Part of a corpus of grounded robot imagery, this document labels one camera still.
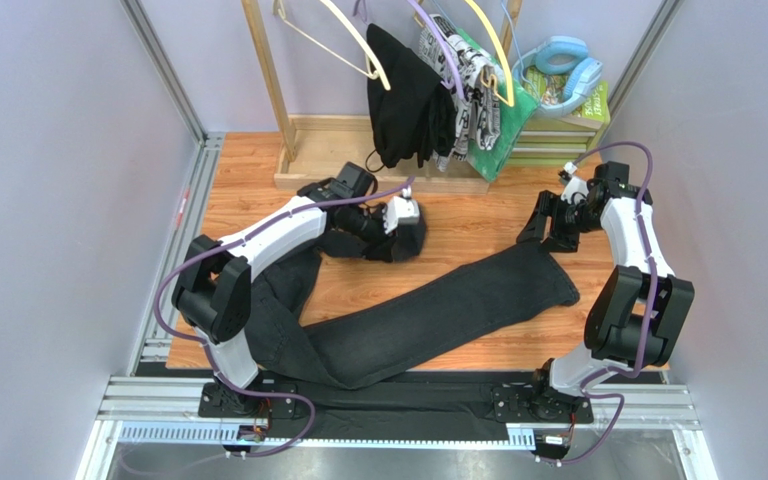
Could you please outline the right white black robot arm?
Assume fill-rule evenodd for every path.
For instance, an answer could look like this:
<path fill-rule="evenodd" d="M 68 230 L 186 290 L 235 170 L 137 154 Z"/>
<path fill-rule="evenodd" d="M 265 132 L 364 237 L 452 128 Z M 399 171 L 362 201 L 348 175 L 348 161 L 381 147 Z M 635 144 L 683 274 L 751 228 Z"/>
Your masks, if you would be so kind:
<path fill-rule="evenodd" d="M 616 374 L 665 365 L 695 295 L 692 283 L 677 277 L 662 255 L 652 197 L 630 184 L 627 165 L 600 164 L 584 180 L 569 162 L 559 177 L 563 191 L 539 194 L 518 242 L 573 253 L 582 234 L 601 230 L 614 267 L 587 315 L 582 342 L 533 376 L 530 406 L 546 418 L 576 410 L 587 388 Z"/>

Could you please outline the black denim trousers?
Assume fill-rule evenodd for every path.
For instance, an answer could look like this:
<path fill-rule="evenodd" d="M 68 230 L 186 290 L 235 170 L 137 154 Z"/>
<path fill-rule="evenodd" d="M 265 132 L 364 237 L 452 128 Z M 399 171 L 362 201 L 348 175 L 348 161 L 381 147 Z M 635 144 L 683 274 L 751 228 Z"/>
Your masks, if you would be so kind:
<path fill-rule="evenodd" d="M 408 260 L 420 253 L 425 234 L 423 223 L 408 226 L 374 247 L 329 229 L 267 267 L 254 280 L 245 327 L 255 362 L 297 380 L 356 390 L 580 299 L 543 246 L 526 241 L 381 304 L 301 325 L 323 256 Z"/>

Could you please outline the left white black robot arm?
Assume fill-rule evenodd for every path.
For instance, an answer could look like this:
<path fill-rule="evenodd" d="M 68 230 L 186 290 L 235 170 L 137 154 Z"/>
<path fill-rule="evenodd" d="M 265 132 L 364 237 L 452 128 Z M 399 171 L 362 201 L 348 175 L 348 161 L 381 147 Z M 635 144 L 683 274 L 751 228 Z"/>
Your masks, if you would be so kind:
<path fill-rule="evenodd" d="M 254 280 L 270 265 L 330 230 L 344 230 L 369 246 L 395 238 L 421 218 L 410 181 L 375 191 L 376 177 L 348 162 L 334 176 L 300 188 L 281 208 L 235 234 L 202 235 L 160 287 L 194 332 L 218 382 L 245 393 L 259 374 L 245 326 Z"/>

